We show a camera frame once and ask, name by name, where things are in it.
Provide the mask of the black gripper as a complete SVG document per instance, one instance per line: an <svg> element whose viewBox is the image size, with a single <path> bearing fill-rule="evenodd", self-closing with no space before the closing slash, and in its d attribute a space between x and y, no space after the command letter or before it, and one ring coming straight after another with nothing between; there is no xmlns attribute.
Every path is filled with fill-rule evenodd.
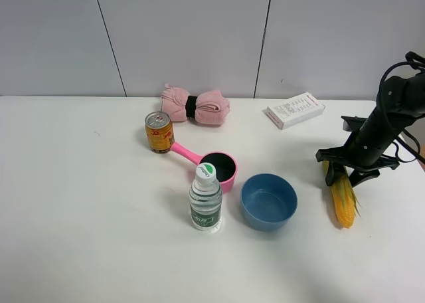
<svg viewBox="0 0 425 303"><path fill-rule="evenodd" d="M360 130L350 132L343 146L317 151L316 160L324 161L327 186L332 186L336 180L333 163L354 169L349 176L352 187L376 179L380 175L378 169L396 169L400 165L395 157L384 155L387 147L394 141L394 136L385 126L382 112L375 108L366 119Z"/></svg>

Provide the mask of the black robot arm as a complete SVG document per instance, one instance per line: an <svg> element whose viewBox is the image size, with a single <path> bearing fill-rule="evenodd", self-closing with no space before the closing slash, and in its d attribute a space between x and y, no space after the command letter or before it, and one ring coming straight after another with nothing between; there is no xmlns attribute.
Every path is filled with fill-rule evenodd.
<svg viewBox="0 0 425 303"><path fill-rule="evenodd" d="M326 185L343 176L346 167L353 170L353 187L377 178L382 168L400 165L396 157L384 154L405 128L424 117L424 74L411 78L392 76L379 86L376 107L368 118L343 116L344 129L350 136L343 146L320 149L315 157L327 161Z"/></svg>

